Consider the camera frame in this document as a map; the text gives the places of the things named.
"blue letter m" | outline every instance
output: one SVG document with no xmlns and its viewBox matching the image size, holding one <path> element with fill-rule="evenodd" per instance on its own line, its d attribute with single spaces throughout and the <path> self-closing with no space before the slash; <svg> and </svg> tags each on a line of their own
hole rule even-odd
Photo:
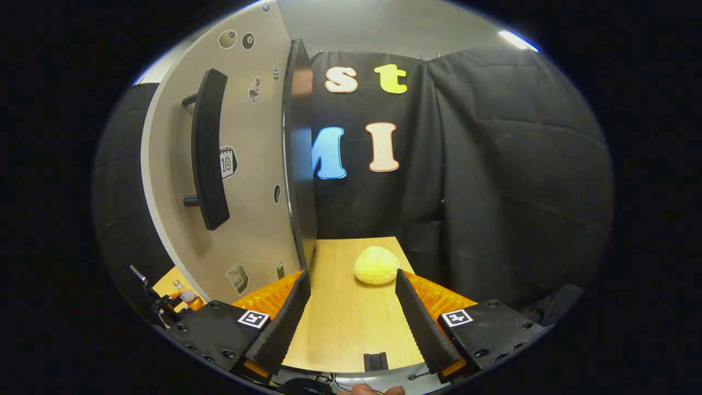
<svg viewBox="0 0 702 395">
<path fill-rule="evenodd" d="M 341 167 L 340 140 L 343 134 L 344 129 L 340 127 L 325 127 L 317 134 L 317 139 L 312 144 L 313 173 L 317 163 L 322 161 L 317 177 L 323 180 L 346 177 L 346 170 Z"/>
</svg>

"yellow sponge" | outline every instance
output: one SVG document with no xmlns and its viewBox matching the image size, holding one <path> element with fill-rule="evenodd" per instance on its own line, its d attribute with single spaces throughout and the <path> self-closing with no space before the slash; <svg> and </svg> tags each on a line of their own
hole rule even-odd
<svg viewBox="0 0 702 395">
<path fill-rule="evenodd" d="M 395 254 L 375 245 L 363 250 L 353 264 L 353 273 L 367 284 L 385 284 L 395 279 L 399 259 Z"/>
</svg>

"white cabinet door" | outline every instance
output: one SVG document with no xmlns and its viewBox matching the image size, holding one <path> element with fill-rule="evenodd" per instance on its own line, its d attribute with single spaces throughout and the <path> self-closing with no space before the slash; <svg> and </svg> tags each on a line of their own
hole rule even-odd
<svg viewBox="0 0 702 395">
<path fill-rule="evenodd" d="M 205 299 L 230 303 L 301 269 L 285 188 L 282 98 L 291 40 L 277 4 L 224 19 L 186 50 L 159 85 L 142 139 L 149 211 L 175 265 Z M 220 117 L 222 178 L 230 217 L 205 229 L 191 158 L 193 105 L 207 70 L 227 76 Z M 238 167 L 228 166 L 236 157 Z M 280 193 L 275 202 L 276 186 Z"/>
</svg>

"foam letter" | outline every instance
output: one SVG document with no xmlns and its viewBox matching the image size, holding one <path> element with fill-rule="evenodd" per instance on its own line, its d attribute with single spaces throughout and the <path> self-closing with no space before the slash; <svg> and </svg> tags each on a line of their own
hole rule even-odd
<svg viewBox="0 0 702 395">
<path fill-rule="evenodd" d="M 393 171 L 399 167 L 399 162 L 392 154 L 392 132 L 397 127 L 389 122 L 376 122 L 366 125 L 366 131 L 373 140 L 372 171 Z"/>
<path fill-rule="evenodd" d="M 358 88 L 356 70 L 351 67 L 332 67 L 326 71 L 327 82 L 324 82 L 326 90 L 330 92 L 353 92 Z"/>
<path fill-rule="evenodd" d="M 384 91 L 398 94 L 407 92 L 407 85 L 397 83 L 397 78 L 407 77 L 407 72 L 398 70 L 397 65 L 384 65 L 376 67 L 373 71 L 380 73 L 380 87 Z"/>
<path fill-rule="evenodd" d="M 325 127 L 317 134 L 317 139 L 312 144 L 313 172 L 317 168 L 317 163 L 322 161 L 317 177 L 323 180 L 346 177 L 346 170 L 341 167 L 340 141 L 343 134 L 344 129 L 340 127 Z"/>
</svg>

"black curtain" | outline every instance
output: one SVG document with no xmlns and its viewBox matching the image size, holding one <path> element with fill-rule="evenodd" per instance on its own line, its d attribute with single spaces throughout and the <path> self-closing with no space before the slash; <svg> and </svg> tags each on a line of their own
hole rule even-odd
<svg viewBox="0 0 702 395">
<path fill-rule="evenodd" d="M 171 268 L 151 220 L 141 178 L 141 137 L 158 84 L 131 86 L 105 125 L 95 154 L 92 212 L 107 272 L 124 299 L 148 323 L 160 324 L 133 264 L 151 285 Z"/>
<path fill-rule="evenodd" d="M 407 77 L 401 94 L 380 87 L 376 67 L 395 64 Z M 440 254 L 442 227 L 442 140 L 433 85 L 419 60 L 384 53 L 323 52 L 312 59 L 312 141 L 325 127 L 340 127 L 342 179 L 314 177 L 320 239 L 396 236 L 413 268 L 446 283 Z M 326 72 L 351 67 L 358 88 L 351 93 L 326 89 Z M 369 169 L 373 145 L 366 125 L 390 122 L 392 148 L 399 168 Z"/>
<path fill-rule="evenodd" d="M 381 89 L 375 67 L 406 70 Z M 351 67 L 359 88 L 326 90 Z M 313 58 L 313 137 L 341 127 L 343 179 L 315 177 L 319 238 L 395 235 L 416 273 L 478 302 L 520 308 L 597 269 L 614 207 L 607 145 L 568 79 L 539 53 L 493 46 L 422 62 Z M 365 125 L 392 122 L 399 169 L 369 170 Z"/>
</svg>

